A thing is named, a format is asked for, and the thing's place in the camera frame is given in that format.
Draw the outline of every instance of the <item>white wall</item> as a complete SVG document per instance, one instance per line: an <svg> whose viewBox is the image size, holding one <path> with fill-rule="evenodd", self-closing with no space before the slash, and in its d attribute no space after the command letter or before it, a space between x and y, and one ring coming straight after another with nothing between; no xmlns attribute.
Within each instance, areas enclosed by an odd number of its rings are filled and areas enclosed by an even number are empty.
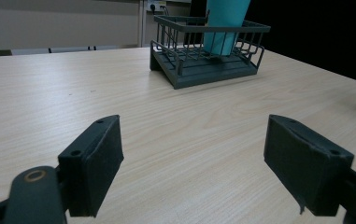
<svg viewBox="0 0 356 224"><path fill-rule="evenodd" d="M139 46L140 0L0 0L0 49Z"/></svg>

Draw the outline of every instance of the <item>black cable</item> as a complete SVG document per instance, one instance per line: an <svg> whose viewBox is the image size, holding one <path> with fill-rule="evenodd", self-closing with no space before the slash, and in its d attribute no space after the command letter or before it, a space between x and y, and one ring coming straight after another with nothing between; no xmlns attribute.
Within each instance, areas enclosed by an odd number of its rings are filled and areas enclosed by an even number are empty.
<svg viewBox="0 0 356 224"><path fill-rule="evenodd" d="M153 15L155 14L155 5L154 4L151 4L150 5L150 9L151 9L151 11L152 11L152 13L153 13Z"/></svg>
<svg viewBox="0 0 356 224"><path fill-rule="evenodd" d="M165 15L169 16L168 8L166 8L165 6L160 6L160 7L164 9Z"/></svg>

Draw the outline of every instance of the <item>screw hole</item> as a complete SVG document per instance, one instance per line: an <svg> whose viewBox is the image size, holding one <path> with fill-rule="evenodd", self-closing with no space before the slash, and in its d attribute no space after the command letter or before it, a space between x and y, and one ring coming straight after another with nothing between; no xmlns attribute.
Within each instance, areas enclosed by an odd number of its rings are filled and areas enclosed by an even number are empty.
<svg viewBox="0 0 356 224"><path fill-rule="evenodd" d="M35 182L41 178L43 178L46 175L46 172L43 170L34 170L31 173L27 174L24 177L24 180L26 182Z"/></svg>
<svg viewBox="0 0 356 224"><path fill-rule="evenodd" d="M70 155L72 155L72 156L78 156L80 153L81 153L81 151L75 150L75 151L72 151L72 152L70 153Z"/></svg>
<svg viewBox="0 0 356 224"><path fill-rule="evenodd" d="M330 150L330 152L332 152L332 154L334 154L334 155L340 155L340 152L339 151L337 151L337 150Z"/></svg>

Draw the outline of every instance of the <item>wood grain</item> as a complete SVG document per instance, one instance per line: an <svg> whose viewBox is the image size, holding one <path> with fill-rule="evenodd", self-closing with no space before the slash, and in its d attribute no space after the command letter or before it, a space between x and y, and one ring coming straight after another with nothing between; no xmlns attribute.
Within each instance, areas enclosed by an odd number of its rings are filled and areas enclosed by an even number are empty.
<svg viewBox="0 0 356 224"><path fill-rule="evenodd" d="M269 114L355 154L356 81L267 51L258 75L173 90L149 49L0 57L0 201L93 121L121 116L125 160L97 218L69 223L342 223L299 215L263 161Z"/></svg>

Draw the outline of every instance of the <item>cyan cup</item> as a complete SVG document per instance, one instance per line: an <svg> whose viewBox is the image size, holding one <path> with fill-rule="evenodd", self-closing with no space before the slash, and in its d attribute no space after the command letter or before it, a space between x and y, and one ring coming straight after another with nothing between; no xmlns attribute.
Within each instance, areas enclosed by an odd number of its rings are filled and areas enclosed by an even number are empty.
<svg viewBox="0 0 356 224"><path fill-rule="evenodd" d="M207 0L206 11L209 11L208 27L241 27L247 14L250 0ZM205 33L204 50L212 54L230 55L238 34Z"/></svg>

